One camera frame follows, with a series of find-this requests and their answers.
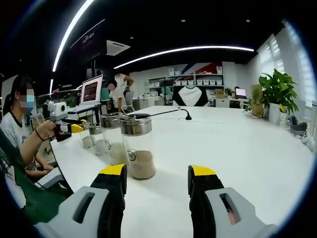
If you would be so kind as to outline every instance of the led light strip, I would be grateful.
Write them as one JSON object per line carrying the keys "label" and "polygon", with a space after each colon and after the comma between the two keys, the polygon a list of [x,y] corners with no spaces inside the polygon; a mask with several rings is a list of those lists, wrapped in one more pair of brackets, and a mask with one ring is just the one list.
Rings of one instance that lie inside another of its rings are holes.
{"label": "led light strip", "polygon": [[193,47],[186,47],[186,48],[179,48],[179,49],[174,49],[174,50],[169,50],[169,51],[163,51],[163,52],[159,52],[159,53],[155,53],[149,56],[144,56],[132,61],[129,61],[127,63],[123,63],[121,65],[118,65],[116,68],[120,68],[122,66],[125,66],[127,64],[131,64],[140,60],[144,60],[147,58],[151,58],[154,56],[160,56],[160,55],[165,55],[165,54],[169,54],[169,53],[173,53],[173,52],[178,52],[178,51],[189,51],[189,50],[198,50],[198,49],[227,49],[227,50],[240,50],[240,51],[250,51],[253,52],[253,49],[249,49],[249,48],[244,48],[244,47],[236,47],[236,46],[193,46]]}
{"label": "led light strip", "polygon": [[61,56],[61,52],[64,49],[64,46],[66,44],[66,41],[70,35],[70,33],[72,32],[72,30],[74,29],[76,23],[78,22],[78,20],[80,19],[80,17],[84,14],[84,12],[87,10],[87,8],[93,3],[94,0],[86,0],[86,2],[81,6],[81,8],[79,9],[79,11],[76,13],[76,15],[74,16],[73,20],[71,21],[71,23],[69,24],[69,27],[66,30],[66,33],[60,43],[60,46],[58,48],[58,52],[55,58],[55,62],[54,62],[54,66],[53,66],[53,72],[56,71],[57,68],[57,64],[59,61],[59,58]]}
{"label": "led light strip", "polygon": [[50,94],[52,94],[53,79],[51,79]]}

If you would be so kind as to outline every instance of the potted plant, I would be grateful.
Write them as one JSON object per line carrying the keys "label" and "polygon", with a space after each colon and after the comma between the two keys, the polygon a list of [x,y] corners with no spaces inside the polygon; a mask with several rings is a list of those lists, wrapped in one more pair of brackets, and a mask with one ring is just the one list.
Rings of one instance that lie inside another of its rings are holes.
{"label": "potted plant", "polygon": [[288,114],[298,111],[298,107],[293,101],[297,98],[297,93],[294,91],[296,84],[292,77],[288,74],[274,70],[271,76],[265,73],[265,77],[259,77],[259,83],[262,87],[261,103],[268,108],[269,121],[278,123],[280,119],[280,105],[286,107]]}
{"label": "potted plant", "polygon": [[232,89],[231,88],[225,88],[224,92],[226,93],[227,96],[232,96]]}

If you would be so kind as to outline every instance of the plant pot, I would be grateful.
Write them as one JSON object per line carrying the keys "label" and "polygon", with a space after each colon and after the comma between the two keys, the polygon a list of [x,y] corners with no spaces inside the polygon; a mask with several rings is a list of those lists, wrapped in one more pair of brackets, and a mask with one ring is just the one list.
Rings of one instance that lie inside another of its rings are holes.
{"label": "plant pot", "polygon": [[281,127],[286,127],[286,120],[287,120],[288,114],[280,112],[280,122],[279,125]]}
{"label": "plant pot", "polygon": [[268,120],[274,124],[278,124],[280,121],[279,104],[270,103],[268,109]]}

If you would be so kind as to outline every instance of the hand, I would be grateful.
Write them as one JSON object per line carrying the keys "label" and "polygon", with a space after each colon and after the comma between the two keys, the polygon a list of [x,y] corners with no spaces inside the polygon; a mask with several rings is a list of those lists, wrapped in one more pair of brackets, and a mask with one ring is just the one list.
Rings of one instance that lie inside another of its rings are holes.
{"label": "hand", "polygon": [[53,136],[54,135],[54,128],[56,128],[56,125],[51,120],[46,120],[42,124],[40,124],[36,130],[40,134],[42,139],[45,139],[47,136]]}
{"label": "hand", "polygon": [[45,164],[45,165],[43,165],[43,169],[48,171],[48,173],[49,173],[50,171],[52,171],[54,169],[54,167],[52,165]]}

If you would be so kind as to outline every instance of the computer monitor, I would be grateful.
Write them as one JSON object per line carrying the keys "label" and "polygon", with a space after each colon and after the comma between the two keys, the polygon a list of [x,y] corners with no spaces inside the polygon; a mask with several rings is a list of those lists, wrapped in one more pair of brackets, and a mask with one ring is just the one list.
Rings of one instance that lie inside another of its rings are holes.
{"label": "computer monitor", "polygon": [[246,98],[247,93],[245,89],[242,88],[236,88],[236,97],[237,98]]}
{"label": "computer monitor", "polygon": [[83,82],[81,88],[80,105],[99,104],[102,83],[102,75]]}

